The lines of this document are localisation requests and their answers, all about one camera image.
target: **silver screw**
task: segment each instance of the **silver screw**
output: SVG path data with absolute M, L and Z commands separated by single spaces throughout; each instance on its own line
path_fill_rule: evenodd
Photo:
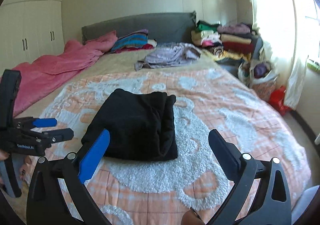
M 276 163 L 276 164 L 279 164 L 279 163 L 280 163 L 280 159 L 277 158 L 277 157 L 274 157 L 274 158 L 272 159 L 272 161 L 273 161 L 274 163 Z
M 247 153 L 243 154 L 242 157 L 245 159 L 245 160 L 250 160 L 251 159 L 251 156 Z
M 75 157 L 76 157 L 75 153 L 70 153 L 70 154 L 67 155 L 67 158 L 70 159 L 70 160 L 75 159 Z
M 38 159 L 38 162 L 39 162 L 40 164 L 42 164 L 44 161 L 45 161 L 45 158 L 44 158 L 44 157 L 40 157 L 40 158 Z

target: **red plastic bag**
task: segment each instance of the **red plastic bag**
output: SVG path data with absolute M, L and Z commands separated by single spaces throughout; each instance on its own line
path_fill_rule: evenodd
M 286 112 L 291 108 L 284 105 L 285 86 L 281 86 L 279 89 L 273 91 L 270 96 L 269 104 L 275 108 L 276 111 L 284 116 Z

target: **headboard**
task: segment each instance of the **headboard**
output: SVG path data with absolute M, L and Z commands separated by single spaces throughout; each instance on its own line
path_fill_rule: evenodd
M 116 30 L 121 37 L 140 29 L 149 30 L 149 39 L 158 43 L 191 43 L 191 30 L 196 26 L 196 12 L 192 13 L 154 13 L 116 18 L 90 26 L 82 27 L 83 44 L 110 31 Z

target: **white wardrobe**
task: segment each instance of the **white wardrobe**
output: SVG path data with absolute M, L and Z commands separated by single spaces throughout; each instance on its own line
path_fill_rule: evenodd
M 0 75 L 22 62 L 63 52 L 61 0 L 4 0 L 0 6 Z

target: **green object on window sill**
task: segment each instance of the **green object on window sill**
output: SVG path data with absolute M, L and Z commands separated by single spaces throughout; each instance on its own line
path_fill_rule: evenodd
M 308 68 L 311 70 L 311 71 L 314 71 L 316 73 L 319 73 L 320 74 L 320 66 L 312 61 L 308 61 Z

